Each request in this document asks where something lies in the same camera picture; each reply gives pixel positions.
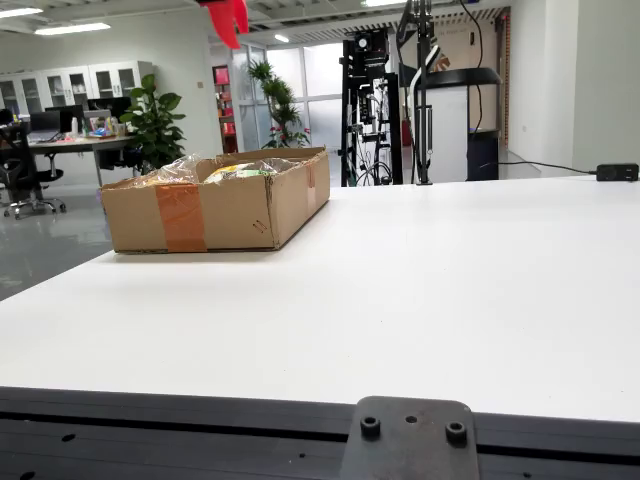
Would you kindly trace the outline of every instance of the cardboard box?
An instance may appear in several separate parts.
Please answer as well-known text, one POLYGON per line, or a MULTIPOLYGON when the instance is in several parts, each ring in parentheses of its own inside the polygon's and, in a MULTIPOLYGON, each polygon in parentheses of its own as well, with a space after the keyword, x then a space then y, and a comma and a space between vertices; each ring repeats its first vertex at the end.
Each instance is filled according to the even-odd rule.
POLYGON ((282 148, 201 160, 199 184, 105 185, 102 203, 116 252, 279 249, 329 199, 324 148, 282 148), (286 172, 202 182, 220 167, 263 158, 299 162, 286 172))

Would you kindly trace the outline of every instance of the white wall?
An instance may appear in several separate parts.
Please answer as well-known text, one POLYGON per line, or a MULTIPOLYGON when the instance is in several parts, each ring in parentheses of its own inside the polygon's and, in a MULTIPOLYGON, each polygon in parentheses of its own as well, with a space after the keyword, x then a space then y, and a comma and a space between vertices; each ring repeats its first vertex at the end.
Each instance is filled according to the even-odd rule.
MULTIPOLYGON (((578 11, 578 0, 550 0, 545 13, 540 161, 567 167, 573 163, 578 11)), ((543 176, 571 173, 539 168, 543 176)))
POLYGON ((575 168, 640 160, 639 18, 639 0, 580 1, 575 168))
POLYGON ((218 65, 228 65, 230 63, 230 50, 224 45, 211 45, 209 48, 209 54, 211 57, 211 66, 217 67, 218 65))
POLYGON ((515 0, 511 7, 509 150, 536 162, 543 155, 545 3, 515 0))
MULTIPOLYGON (((209 54, 208 34, 212 27, 206 9, 110 18, 107 23, 112 28, 101 32, 50 38, 3 36, 0 70, 42 70, 127 60, 151 62, 159 91, 183 97, 176 112, 187 115, 178 122, 185 132, 185 151, 222 153, 209 54)), ((58 159, 57 167, 65 170, 58 185, 96 182, 91 155, 85 155, 83 161, 76 155, 58 159)), ((131 171, 103 173, 105 181, 112 181, 130 176, 131 171)))

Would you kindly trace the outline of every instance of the metal bracket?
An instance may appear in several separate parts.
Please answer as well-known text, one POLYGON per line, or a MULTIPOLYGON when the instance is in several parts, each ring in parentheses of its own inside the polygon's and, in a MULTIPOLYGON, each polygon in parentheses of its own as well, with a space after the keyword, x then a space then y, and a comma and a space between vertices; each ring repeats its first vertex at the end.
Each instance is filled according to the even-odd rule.
POLYGON ((367 397, 356 406, 342 480, 479 480, 473 414, 458 402, 367 397))

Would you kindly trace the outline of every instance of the brown packing tape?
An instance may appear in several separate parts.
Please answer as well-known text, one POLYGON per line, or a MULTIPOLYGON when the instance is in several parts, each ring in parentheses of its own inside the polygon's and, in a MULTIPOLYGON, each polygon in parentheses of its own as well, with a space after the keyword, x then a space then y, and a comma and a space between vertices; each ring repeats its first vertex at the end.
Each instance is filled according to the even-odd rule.
POLYGON ((316 211, 316 170, 315 163, 307 163, 307 216, 316 211))
POLYGON ((156 198, 169 252, 206 252, 197 185, 156 185, 156 198))

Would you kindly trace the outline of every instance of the computer monitor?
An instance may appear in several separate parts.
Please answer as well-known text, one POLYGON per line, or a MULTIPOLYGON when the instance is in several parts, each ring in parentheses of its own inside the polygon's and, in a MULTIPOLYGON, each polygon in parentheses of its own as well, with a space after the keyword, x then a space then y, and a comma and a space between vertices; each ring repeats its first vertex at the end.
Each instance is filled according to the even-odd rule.
POLYGON ((73 117, 78 119, 78 129, 82 128, 84 109, 82 105, 68 105, 64 107, 47 107, 47 112, 60 112, 60 131, 62 133, 71 131, 71 121, 73 117))
POLYGON ((29 120, 31 132, 59 132, 62 128, 60 112, 32 113, 29 120))
POLYGON ((89 110, 110 110, 111 116, 120 118, 131 106, 129 97, 93 98, 89 99, 89 110))

